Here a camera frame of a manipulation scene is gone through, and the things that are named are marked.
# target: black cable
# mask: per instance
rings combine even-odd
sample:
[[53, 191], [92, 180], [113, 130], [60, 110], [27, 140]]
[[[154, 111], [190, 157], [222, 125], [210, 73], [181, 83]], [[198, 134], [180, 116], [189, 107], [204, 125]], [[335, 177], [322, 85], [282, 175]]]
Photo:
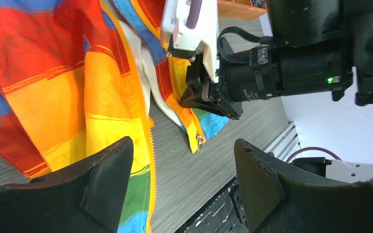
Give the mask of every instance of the black cable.
[[258, 37], [258, 36], [255, 36], [255, 35], [252, 35], [251, 33], [239, 28], [239, 27], [228, 27], [228, 28], [225, 28], [224, 30], [221, 31], [220, 35], [218, 36], [218, 39], [217, 39], [217, 49], [218, 49], [218, 52], [220, 53], [221, 57], [229, 62], [229, 63], [234, 63], [234, 64], [249, 64], [250, 63], [250, 60], [249, 60], [249, 57], [247, 60], [238, 60], [236, 58], [233, 58], [231, 57], [230, 55], [228, 54], [225, 54], [225, 52], [223, 51], [222, 49], [222, 36], [227, 34], [227, 33], [233, 33], [233, 34], [237, 34], [239, 36], [241, 36], [243, 39], [247, 40], [247, 41], [250, 41], [250, 42], [253, 42], [253, 43], [259, 43], [259, 41], [261, 40], [261, 37]]
[[334, 159], [337, 159], [337, 160], [341, 160], [342, 159], [336, 155], [334, 152], [330, 151], [330, 150], [327, 150], [325, 148], [322, 148], [322, 147], [305, 147], [305, 148], [302, 148], [300, 150], [297, 150], [296, 152], [294, 152], [292, 155], [290, 155], [287, 160], [285, 161], [286, 163], [289, 163], [295, 156], [297, 156], [298, 154], [304, 152], [304, 151], [307, 151], [307, 150], [319, 150], [319, 151], [322, 151], [322, 152], [325, 152], [329, 155], [331, 155]]

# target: screw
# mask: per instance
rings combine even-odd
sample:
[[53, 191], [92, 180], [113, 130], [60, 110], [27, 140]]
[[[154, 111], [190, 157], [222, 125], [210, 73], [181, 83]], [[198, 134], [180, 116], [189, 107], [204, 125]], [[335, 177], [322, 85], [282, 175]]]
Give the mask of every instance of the screw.
[[368, 100], [370, 97], [369, 96], [360, 96], [359, 99], [360, 100]]

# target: red cable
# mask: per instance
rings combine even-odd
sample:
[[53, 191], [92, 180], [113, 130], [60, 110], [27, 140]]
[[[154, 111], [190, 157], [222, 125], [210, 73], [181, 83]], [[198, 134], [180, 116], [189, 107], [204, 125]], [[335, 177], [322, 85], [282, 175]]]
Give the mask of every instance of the red cable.
[[337, 159], [337, 160], [341, 160], [342, 159], [340, 157], [338, 157], [338, 155], [336, 155], [334, 152], [330, 151], [330, 150], [327, 150], [325, 148], [322, 148], [322, 147], [305, 147], [305, 148], [302, 148], [302, 149], [299, 149], [297, 150], [296, 152], [294, 152], [292, 155], [290, 155], [287, 160], [285, 161], [286, 163], [289, 163], [295, 156], [297, 156], [299, 153], [302, 153], [304, 151], [307, 151], [307, 150], [319, 150], [319, 151], [322, 151], [322, 152], [325, 152], [329, 155], [331, 155], [334, 159]]

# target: black robotic camera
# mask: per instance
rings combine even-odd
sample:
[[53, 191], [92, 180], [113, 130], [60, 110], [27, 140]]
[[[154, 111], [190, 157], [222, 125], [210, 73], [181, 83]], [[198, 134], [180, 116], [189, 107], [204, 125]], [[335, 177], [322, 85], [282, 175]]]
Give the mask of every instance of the black robotic camera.
[[[344, 96], [357, 67], [356, 104], [373, 104], [373, 0], [267, 0], [273, 37], [236, 27], [220, 33], [219, 83], [212, 83], [202, 56], [187, 69], [180, 105], [230, 119], [242, 115], [243, 101], [332, 92]], [[259, 43], [233, 53], [222, 37], [235, 33]]]

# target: wooden shelf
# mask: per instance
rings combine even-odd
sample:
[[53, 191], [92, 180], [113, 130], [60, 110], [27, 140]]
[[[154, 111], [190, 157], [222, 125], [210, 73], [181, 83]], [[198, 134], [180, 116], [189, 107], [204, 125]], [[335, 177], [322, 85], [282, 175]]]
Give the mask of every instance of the wooden shelf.
[[251, 0], [218, 0], [218, 17], [253, 20], [266, 12], [252, 6]]

